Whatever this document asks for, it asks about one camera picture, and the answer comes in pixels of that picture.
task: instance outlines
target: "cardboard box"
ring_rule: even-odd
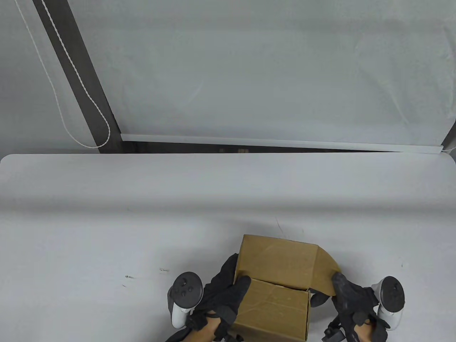
[[[248,275],[252,284],[233,332],[246,342],[306,341],[309,289],[335,295],[331,277],[339,271],[315,244],[244,235],[235,277]]]

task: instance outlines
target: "hand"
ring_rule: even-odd
[[[212,342],[215,331],[220,324],[220,318],[208,318],[207,325],[201,330],[192,330],[183,342]]]
[[[194,330],[206,326],[208,317],[220,318],[220,324],[214,332],[215,341],[228,335],[228,329],[236,320],[239,305],[250,287],[251,279],[248,276],[240,277],[233,285],[237,261],[237,254],[228,258],[220,272],[206,284],[201,302],[187,318],[186,326]]]
[[[367,320],[362,326],[355,326],[355,333],[358,335],[360,342],[371,342],[374,330],[375,325],[370,320]]]
[[[329,327],[342,326],[348,342],[360,342],[358,327],[364,326],[368,321],[372,331],[372,342],[385,342],[388,338],[386,328],[389,325],[380,319],[373,308],[378,305],[378,300],[371,287],[360,287],[350,281],[342,273],[336,273],[332,278],[336,295],[332,298],[334,307],[338,312],[336,319]],[[311,306],[323,304],[329,296],[316,293],[311,298]]]

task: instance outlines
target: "black glove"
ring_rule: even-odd
[[[348,342],[359,342],[358,335],[354,330],[355,326],[362,326],[369,319],[369,324],[375,326],[372,342],[385,342],[388,338],[386,328],[389,328],[389,325],[380,319],[373,310],[378,305],[373,289],[371,287],[363,288],[348,281],[342,273],[336,273],[332,277],[332,284],[336,292],[332,302],[338,316],[328,328],[338,329],[342,326]],[[328,298],[329,296],[316,292],[311,298],[311,307],[323,304]]]
[[[239,305],[250,287],[251,279],[248,276],[240,277],[233,285],[237,261],[238,254],[228,258],[220,272],[206,284],[201,302],[187,317],[186,326],[195,330],[201,330],[207,324],[206,317],[220,318],[221,323],[215,331],[215,341],[232,338],[228,335],[228,329],[236,320]]]

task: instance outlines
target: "box flap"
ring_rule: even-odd
[[[234,329],[236,330],[236,326],[243,326],[296,341],[305,341],[309,297],[307,291],[292,290],[252,279],[239,307]]]
[[[318,247],[311,288],[330,296],[336,295],[331,281],[336,272],[340,272],[339,265],[323,248]]]
[[[249,275],[252,279],[293,289],[313,288],[335,295],[331,277],[337,271],[337,263],[315,244],[244,235],[236,277]]]

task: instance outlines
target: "white wall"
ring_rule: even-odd
[[[70,0],[123,134],[440,145],[453,0]]]
[[[52,45],[30,0],[20,0],[54,81],[67,126],[95,146]],[[65,132],[49,81],[13,0],[0,2],[0,159],[11,153],[97,153]]]

